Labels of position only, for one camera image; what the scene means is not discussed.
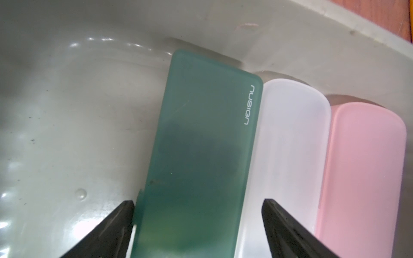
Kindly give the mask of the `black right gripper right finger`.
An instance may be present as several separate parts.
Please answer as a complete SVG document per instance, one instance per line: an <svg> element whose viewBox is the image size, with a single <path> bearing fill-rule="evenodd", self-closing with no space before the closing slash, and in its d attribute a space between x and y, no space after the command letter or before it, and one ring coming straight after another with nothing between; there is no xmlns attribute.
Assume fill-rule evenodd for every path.
<svg viewBox="0 0 413 258"><path fill-rule="evenodd" d="M275 200L264 200L261 215L273 258L338 258Z"/></svg>

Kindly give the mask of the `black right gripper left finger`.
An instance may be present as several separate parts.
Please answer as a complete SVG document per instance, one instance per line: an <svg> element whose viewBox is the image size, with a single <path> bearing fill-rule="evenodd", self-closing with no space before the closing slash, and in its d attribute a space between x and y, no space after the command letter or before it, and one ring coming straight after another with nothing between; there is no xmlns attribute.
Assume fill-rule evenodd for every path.
<svg viewBox="0 0 413 258"><path fill-rule="evenodd" d="M132 233L134 202L123 201L64 258L124 258Z"/></svg>

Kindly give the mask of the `pink pencil case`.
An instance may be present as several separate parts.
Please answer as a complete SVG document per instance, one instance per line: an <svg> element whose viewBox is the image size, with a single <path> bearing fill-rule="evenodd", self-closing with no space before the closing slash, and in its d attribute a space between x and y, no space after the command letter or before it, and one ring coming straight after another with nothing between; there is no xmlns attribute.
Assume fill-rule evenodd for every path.
<svg viewBox="0 0 413 258"><path fill-rule="evenodd" d="M405 123L384 107L332 107L315 236L339 257L391 257L406 143Z"/></svg>

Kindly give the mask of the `dark green pencil case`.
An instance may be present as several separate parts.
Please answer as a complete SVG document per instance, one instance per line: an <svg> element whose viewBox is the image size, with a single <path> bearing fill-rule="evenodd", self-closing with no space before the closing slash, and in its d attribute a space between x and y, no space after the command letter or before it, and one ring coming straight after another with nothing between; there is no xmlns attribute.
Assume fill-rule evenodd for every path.
<svg viewBox="0 0 413 258"><path fill-rule="evenodd" d="M232 258L264 84L185 50L172 55L133 258Z"/></svg>

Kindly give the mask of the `clear frosted pencil case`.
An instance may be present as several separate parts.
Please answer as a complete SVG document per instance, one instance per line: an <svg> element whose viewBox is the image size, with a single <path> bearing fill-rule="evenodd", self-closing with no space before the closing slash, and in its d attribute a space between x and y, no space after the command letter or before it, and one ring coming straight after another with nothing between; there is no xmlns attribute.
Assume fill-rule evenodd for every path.
<svg viewBox="0 0 413 258"><path fill-rule="evenodd" d="M318 90L285 78L264 84L235 257L271 256L261 215L267 198L314 233L330 123Z"/></svg>

